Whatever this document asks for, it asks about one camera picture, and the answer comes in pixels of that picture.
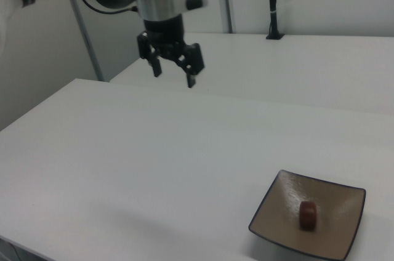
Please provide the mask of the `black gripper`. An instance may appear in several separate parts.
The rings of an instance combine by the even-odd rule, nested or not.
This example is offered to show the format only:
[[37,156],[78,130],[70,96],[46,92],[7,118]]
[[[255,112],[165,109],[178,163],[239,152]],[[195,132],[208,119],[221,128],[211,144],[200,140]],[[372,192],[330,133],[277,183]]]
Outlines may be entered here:
[[139,55],[152,67],[154,77],[162,73],[158,56],[177,58],[176,64],[185,72],[188,88],[192,88],[205,66],[200,45],[185,44],[182,14],[164,21],[144,20],[143,23],[146,33],[137,36]]

